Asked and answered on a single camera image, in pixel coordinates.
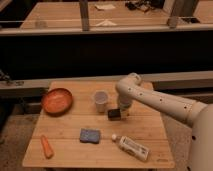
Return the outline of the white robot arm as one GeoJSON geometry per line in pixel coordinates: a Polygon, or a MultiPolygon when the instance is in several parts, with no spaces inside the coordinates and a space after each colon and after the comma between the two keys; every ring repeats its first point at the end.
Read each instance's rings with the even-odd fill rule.
{"type": "Polygon", "coordinates": [[[213,171],[213,104],[149,90],[141,83],[136,73],[116,83],[119,108],[128,110],[136,100],[191,127],[187,171],[213,171]]]}

